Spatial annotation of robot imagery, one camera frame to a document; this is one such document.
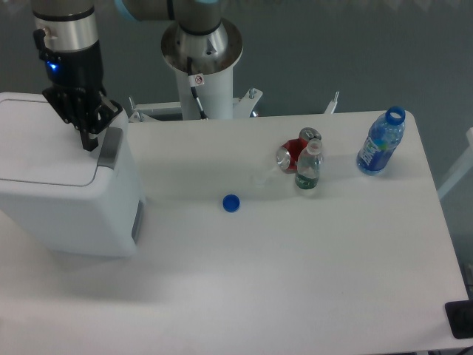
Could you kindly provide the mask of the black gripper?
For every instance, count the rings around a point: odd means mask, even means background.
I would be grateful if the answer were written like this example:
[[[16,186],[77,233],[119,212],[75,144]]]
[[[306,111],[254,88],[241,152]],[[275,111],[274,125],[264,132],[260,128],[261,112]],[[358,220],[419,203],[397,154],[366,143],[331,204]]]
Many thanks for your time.
[[[38,57],[45,63],[48,78],[60,87],[42,91],[62,121],[79,132],[84,150],[98,147],[98,135],[123,111],[116,101],[105,96],[100,42],[72,52],[53,51],[46,47],[43,29],[33,32]],[[100,100],[94,92],[100,91]]]

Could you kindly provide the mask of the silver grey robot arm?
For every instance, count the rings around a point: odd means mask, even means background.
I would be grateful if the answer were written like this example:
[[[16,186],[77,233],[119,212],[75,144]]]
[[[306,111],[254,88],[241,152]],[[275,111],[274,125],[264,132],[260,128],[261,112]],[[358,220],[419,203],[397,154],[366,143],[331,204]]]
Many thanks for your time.
[[[185,31],[207,35],[221,22],[220,1],[116,1],[136,21],[175,20]],[[33,38],[50,87],[42,94],[62,121],[72,124],[84,150],[98,147],[98,134],[123,108],[106,96],[93,1],[32,1]]]

